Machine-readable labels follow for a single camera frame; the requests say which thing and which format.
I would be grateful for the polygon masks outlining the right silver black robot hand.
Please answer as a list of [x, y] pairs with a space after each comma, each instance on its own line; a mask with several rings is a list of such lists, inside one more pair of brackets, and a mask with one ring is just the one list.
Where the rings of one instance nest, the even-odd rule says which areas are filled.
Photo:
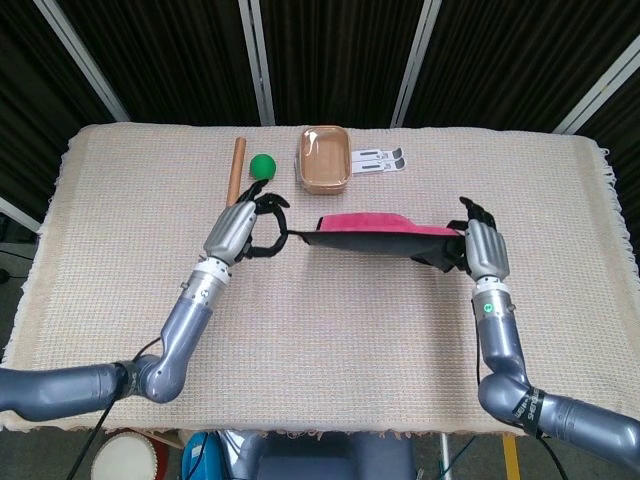
[[452, 220], [447, 227], [460, 233], [453, 254], [454, 265], [474, 281], [484, 277], [505, 280], [510, 274], [506, 242], [494, 216], [470, 198], [461, 196], [466, 220]]

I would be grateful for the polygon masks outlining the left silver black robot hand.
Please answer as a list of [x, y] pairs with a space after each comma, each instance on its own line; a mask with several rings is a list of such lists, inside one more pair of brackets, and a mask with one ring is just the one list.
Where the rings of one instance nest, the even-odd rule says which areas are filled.
[[[283, 249], [289, 235], [284, 210], [290, 204], [278, 194], [262, 194], [268, 182], [268, 179], [254, 182], [234, 204], [224, 209], [203, 246], [208, 258], [232, 266], [244, 258], [271, 258]], [[256, 221], [267, 214], [275, 217], [279, 236], [271, 246], [254, 246], [252, 232]]]

